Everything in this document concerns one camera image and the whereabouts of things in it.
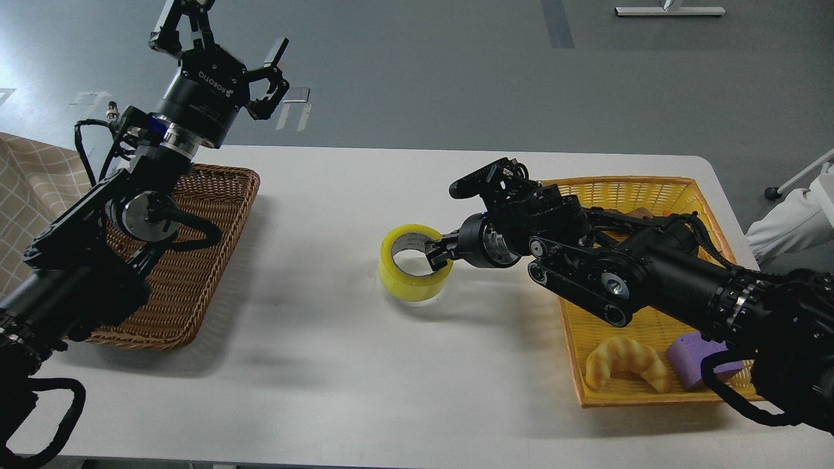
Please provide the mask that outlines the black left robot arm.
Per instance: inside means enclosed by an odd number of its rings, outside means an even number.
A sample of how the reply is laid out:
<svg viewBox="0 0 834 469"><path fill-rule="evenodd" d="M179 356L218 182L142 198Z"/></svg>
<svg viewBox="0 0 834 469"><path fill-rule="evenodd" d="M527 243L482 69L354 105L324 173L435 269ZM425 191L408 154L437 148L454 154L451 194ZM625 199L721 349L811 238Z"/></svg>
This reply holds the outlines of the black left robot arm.
<svg viewBox="0 0 834 469"><path fill-rule="evenodd" d="M32 272L2 299L2 467L39 468L63 450L86 401L83 384L38 378L36 372L68 341L99 326L117 326L149 301L148 275L167 252L215 246L222 232L181 210L173 191L200 147L217 149L238 113L267 120L289 90L279 66L289 40L275 42L262 66L248 69L214 39L212 1L169 1L149 47L178 62L175 77L151 113L110 109L112 146L92 188L23 252ZM38 393L70 391L72 402L55 436L33 456L8 441L31 415Z"/></svg>

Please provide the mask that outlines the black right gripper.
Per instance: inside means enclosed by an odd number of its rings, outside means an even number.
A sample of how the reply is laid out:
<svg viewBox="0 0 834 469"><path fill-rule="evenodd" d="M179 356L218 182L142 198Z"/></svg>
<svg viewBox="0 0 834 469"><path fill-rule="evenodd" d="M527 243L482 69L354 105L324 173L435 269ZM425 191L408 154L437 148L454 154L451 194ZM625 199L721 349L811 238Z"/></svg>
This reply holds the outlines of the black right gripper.
<svg viewBox="0 0 834 469"><path fill-rule="evenodd" d="M519 262L521 256L512 252L487 214L472 214L458 233L441 235L425 243L427 261L438 272L462 259L480 269L506 269Z"/></svg>

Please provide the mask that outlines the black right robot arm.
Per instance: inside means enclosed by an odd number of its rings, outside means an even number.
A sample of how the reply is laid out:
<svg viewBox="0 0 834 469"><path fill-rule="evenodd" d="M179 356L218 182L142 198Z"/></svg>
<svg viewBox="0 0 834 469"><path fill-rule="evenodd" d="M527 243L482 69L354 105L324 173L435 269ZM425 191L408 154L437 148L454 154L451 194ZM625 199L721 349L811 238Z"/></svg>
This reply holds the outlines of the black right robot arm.
<svg viewBox="0 0 834 469"><path fill-rule="evenodd" d="M727 350L701 362L706 385L753 421L832 432L832 274L768 274L724 258L696 213L640 220L585 208L509 158L450 184L485 211L425 243L430 267L454 259L531 279L618 328L650 306Z"/></svg>

